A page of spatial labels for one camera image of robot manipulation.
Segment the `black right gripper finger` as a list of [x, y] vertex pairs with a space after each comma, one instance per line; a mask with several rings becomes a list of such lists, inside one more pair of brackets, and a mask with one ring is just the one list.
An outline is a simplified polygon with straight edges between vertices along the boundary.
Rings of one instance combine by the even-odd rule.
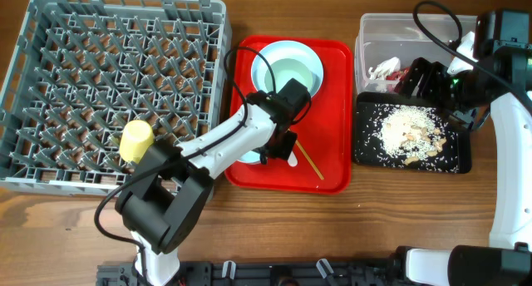
[[413, 96], [418, 98], [433, 97], [434, 70], [434, 64], [422, 57], [417, 58], [412, 63], [409, 82], [411, 83], [411, 94]]
[[408, 68], [408, 72], [400, 79], [394, 88], [394, 92], [402, 96], [411, 96], [418, 83], [418, 62], [414, 61]]

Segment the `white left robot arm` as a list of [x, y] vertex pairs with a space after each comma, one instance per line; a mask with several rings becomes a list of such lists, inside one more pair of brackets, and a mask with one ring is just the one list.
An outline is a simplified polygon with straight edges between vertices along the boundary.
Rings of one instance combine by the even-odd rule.
[[135, 269], [150, 285], [166, 285], [180, 268], [178, 247], [196, 225], [214, 180], [244, 154], [287, 160], [297, 140], [290, 126], [311, 106], [307, 87], [292, 78], [280, 91], [249, 93], [228, 120], [191, 141], [156, 141], [147, 121], [126, 124], [122, 159], [135, 163], [115, 204], [138, 248]]

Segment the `light blue small bowl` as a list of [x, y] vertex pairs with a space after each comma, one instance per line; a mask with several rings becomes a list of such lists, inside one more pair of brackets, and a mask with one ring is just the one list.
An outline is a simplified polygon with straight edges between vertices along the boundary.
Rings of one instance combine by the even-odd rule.
[[257, 165], [261, 163], [261, 155], [255, 151], [249, 151], [239, 158], [239, 162], [247, 165]]

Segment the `mint green bowl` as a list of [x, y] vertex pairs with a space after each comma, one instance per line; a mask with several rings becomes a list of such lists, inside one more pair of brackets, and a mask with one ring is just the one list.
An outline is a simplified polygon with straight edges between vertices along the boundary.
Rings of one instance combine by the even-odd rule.
[[275, 78], [276, 92], [280, 92], [292, 79], [306, 86], [308, 92], [311, 92], [313, 74], [304, 63], [295, 59], [285, 58], [274, 62], [271, 68]]

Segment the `yellow plastic cup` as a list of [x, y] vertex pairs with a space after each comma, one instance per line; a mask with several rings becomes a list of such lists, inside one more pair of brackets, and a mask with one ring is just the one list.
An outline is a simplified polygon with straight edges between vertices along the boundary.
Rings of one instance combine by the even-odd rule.
[[133, 120], [123, 129], [119, 154], [125, 162], [138, 164], [147, 149], [154, 143], [155, 136], [147, 121]]

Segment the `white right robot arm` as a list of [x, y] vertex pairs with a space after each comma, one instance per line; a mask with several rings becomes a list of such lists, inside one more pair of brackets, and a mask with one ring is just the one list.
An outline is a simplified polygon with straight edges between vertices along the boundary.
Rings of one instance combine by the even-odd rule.
[[473, 110], [486, 108], [494, 122], [497, 149], [495, 217], [486, 247], [451, 250], [400, 247], [390, 258], [390, 281], [425, 285], [529, 285], [531, 283], [531, 41], [530, 15], [512, 9], [476, 19], [472, 55], [446, 44], [412, 12], [418, 28], [436, 45], [469, 64], [445, 68], [416, 59], [395, 91], [440, 109], [464, 131], [479, 128]]

